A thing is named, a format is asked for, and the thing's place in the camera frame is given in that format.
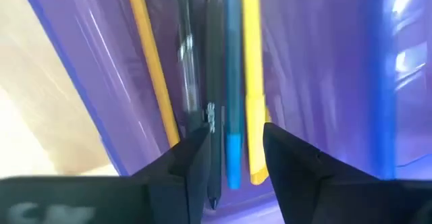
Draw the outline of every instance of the pen tip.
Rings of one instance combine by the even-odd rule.
[[[211,198],[210,199],[210,207],[213,209],[213,210],[216,210],[216,207],[217,207],[217,204],[218,204],[218,199],[216,199],[216,198]]]

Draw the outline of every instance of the blue pen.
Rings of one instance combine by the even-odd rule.
[[[227,67],[227,140],[225,147],[228,186],[238,189],[241,182],[243,143],[242,23],[241,0],[226,0],[225,56]]]

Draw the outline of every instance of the wooden surface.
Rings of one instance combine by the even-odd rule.
[[[31,6],[0,0],[0,176],[101,167],[113,171]]]

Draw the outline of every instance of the plastic container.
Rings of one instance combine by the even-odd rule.
[[[129,0],[29,1],[119,173],[133,174],[166,151]],[[395,0],[261,0],[265,92],[273,122],[378,177],[431,177],[430,57],[423,56],[425,65],[413,73],[421,76],[405,86],[395,69],[400,51],[419,43],[428,47],[432,38],[427,27],[431,6],[427,0],[409,1],[406,16],[414,7],[422,15],[396,32]],[[197,0],[196,8],[203,2]],[[183,132],[180,79],[174,70],[176,0],[146,3]],[[416,42],[402,46],[408,27],[418,29],[405,35]],[[205,209],[204,223],[283,222],[271,183],[251,185],[243,159],[240,190],[223,183],[219,208]]]

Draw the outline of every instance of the black object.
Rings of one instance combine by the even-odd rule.
[[[222,93],[223,93],[223,10],[221,0],[207,0],[206,115],[210,127],[211,168],[207,196],[214,210],[221,198],[222,175]]]
[[[208,126],[132,177],[0,181],[2,224],[200,223],[210,168]]]
[[[289,224],[432,223],[432,181],[381,181],[272,123],[265,157]]]

